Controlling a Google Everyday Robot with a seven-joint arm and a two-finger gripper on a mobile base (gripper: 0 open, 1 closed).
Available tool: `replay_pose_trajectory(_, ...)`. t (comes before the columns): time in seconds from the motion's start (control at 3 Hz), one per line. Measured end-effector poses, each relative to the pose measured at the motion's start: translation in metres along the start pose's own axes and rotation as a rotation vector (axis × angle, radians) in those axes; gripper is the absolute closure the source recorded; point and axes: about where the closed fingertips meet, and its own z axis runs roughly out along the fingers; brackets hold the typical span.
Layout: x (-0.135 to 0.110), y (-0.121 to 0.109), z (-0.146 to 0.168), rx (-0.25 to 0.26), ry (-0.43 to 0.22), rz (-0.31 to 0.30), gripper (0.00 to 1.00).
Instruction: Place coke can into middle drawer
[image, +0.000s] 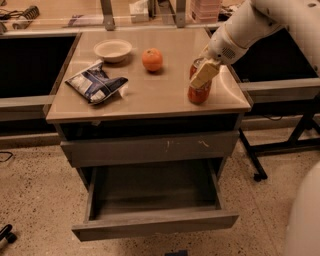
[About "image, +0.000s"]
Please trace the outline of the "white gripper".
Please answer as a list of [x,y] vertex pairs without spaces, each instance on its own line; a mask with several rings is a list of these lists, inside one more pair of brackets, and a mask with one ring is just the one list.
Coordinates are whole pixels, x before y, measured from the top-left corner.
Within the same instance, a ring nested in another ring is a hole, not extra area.
[[231,65],[247,51],[232,39],[225,25],[220,26],[201,51],[200,57],[204,58],[195,61],[197,70],[190,78],[191,86],[201,88],[219,73],[221,64]]

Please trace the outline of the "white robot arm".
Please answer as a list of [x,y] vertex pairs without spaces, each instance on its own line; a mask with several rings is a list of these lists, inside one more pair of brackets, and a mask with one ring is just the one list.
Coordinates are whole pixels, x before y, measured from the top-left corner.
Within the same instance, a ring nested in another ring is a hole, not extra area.
[[[199,88],[222,65],[239,60],[258,40],[285,28],[314,71],[320,69],[320,6],[315,0],[245,0],[202,50],[190,79]],[[320,256],[320,162],[306,174],[294,200],[283,256]]]

